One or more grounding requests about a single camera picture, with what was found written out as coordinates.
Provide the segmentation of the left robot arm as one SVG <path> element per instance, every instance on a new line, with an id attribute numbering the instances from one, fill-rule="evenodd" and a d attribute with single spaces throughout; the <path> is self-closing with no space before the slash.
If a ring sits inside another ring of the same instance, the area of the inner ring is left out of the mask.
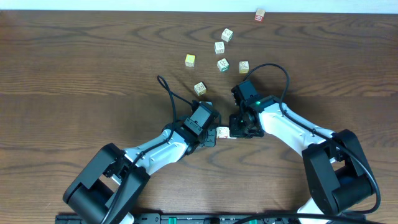
<path id="1" fill-rule="evenodd" d="M 86 223 L 133 223 L 130 211 L 152 174 L 215 141 L 211 104 L 193 102 L 193 113 L 170 123 L 160 136 L 140 146 L 103 146 L 66 189 L 63 201 Z"/>

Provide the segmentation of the white block red sides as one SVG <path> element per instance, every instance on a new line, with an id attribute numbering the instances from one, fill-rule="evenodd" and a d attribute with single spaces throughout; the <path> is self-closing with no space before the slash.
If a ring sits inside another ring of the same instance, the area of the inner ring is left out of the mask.
<path id="1" fill-rule="evenodd" d="M 229 127 L 219 126 L 216 128 L 216 138 L 217 139 L 235 139 L 231 137 Z"/>

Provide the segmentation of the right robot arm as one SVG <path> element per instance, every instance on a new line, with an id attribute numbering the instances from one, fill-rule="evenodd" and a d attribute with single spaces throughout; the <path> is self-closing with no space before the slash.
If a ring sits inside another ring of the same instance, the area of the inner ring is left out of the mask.
<path id="1" fill-rule="evenodd" d="M 230 136 L 249 139 L 270 134 L 302 157 L 311 197 L 297 211 L 299 223 L 362 218 L 380 207 L 379 186 L 354 132 L 319 127 L 280 98 L 260 95 L 249 80 L 231 93 L 239 111 L 229 117 Z"/>

